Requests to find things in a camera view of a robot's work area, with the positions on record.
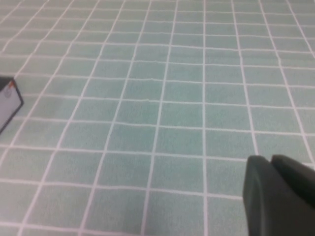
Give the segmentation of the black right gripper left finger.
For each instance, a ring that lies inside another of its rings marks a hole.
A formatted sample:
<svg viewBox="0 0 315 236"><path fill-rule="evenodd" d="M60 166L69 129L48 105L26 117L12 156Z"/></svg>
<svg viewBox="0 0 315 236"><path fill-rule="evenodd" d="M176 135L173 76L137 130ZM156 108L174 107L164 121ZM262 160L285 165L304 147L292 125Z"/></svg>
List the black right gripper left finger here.
<svg viewBox="0 0 315 236"><path fill-rule="evenodd" d="M299 197L263 156L250 156L243 187L250 236L313 236L315 197Z"/></svg>

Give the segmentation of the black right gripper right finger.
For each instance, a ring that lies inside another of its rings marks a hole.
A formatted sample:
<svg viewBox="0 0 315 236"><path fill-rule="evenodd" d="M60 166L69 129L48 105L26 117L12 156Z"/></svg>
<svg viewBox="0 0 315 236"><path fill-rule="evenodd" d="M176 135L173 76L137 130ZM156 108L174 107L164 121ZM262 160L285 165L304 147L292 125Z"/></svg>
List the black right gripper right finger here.
<svg viewBox="0 0 315 236"><path fill-rule="evenodd" d="M315 196L315 171L285 155L273 155L273 167L299 197Z"/></svg>

